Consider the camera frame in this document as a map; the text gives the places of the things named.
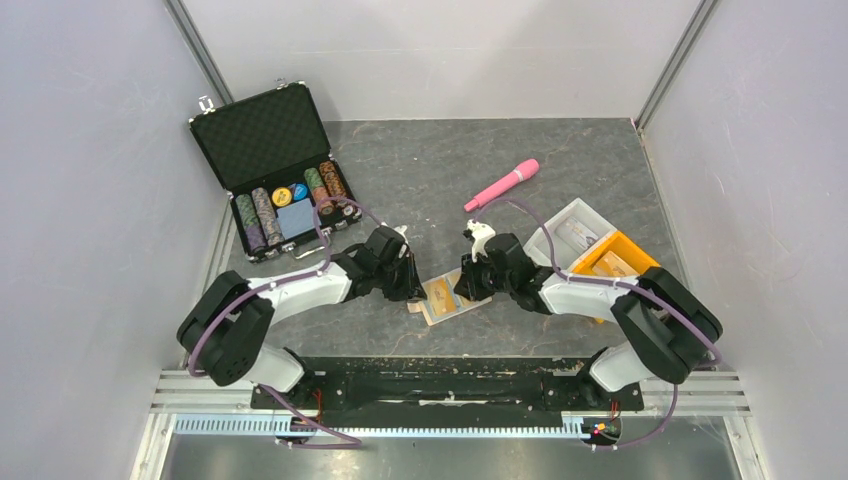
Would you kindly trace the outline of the beige card holder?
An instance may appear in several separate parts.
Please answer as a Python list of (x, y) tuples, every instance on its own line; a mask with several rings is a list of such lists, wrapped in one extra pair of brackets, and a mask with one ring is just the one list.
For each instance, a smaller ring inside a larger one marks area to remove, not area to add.
[(422, 286), (426, 299), (408, 302), (408, 312), (421, 314), (427, 325), (432, 327), (492, 301), (491, 298), (470, 301), (456, 294), (454, 287), (458, 284), (460, 276), (461, 269), (457, 268), (425, 281)]

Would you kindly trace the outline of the gold VIP card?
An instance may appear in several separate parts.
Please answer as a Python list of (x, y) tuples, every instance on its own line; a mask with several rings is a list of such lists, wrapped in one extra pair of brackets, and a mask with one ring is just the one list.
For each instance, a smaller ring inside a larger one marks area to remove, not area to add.
[(457, 311), (450, 284), (445, 278), (432, 279), (424, 284), (427, 293), (425, 310), (431, 320), (437, 320)]

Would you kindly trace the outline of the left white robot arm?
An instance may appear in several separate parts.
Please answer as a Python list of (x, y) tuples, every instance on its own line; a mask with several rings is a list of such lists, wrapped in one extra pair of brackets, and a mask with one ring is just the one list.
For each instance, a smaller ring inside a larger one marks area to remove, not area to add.
[(290, 407), (306, 405), (314, 381), (290, 349), (266, 340), (270, 328), (315, 308), (378, 290), (390, 302), (423, 301), (426, 292), (402, 228), (376, 227), (366, 241), (324, 262), (282, 276), (246, 279), (230, 270), (204, 292), (177, 330), (187, 370), (220, 387), (239, 380), (272, 388)]

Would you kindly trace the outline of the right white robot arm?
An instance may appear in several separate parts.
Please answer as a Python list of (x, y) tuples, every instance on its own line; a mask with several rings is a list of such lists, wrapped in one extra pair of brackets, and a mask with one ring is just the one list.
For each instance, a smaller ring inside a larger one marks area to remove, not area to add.
[(683, 383), (723, 334), (718, 318), (662, 267), (624, 278), (564, 273), (536, 263), (512, 233), (472, 224), (463, 234), (471, 250), (461, 260), (457, 295), (482, 301), (505, 294), (525, 311), (600, 318), (620, 327), (624, 343), (601, 349), (578, 374), (578, 396), (591, 408), (650, 377)]

